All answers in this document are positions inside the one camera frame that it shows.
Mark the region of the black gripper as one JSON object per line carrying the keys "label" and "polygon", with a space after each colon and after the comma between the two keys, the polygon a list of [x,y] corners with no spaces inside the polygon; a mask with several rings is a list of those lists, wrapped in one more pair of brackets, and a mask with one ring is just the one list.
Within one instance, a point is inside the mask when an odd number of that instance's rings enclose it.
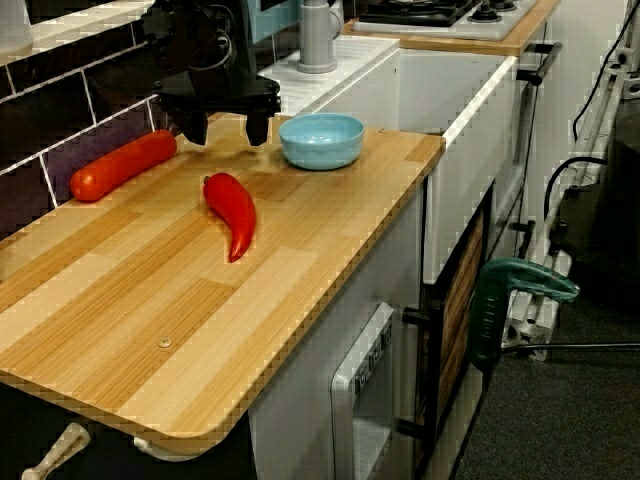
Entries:
{"label": "black gripper", "polygon": [[238,64],[229,70],[188,69],[157,80],[152,92],[176,128],[200,146],[206,144],[207,114],[247,115],[249,144],[260,146],[268,140],[270,119],[281,112],[279,84],[260,76],[253,65]]}

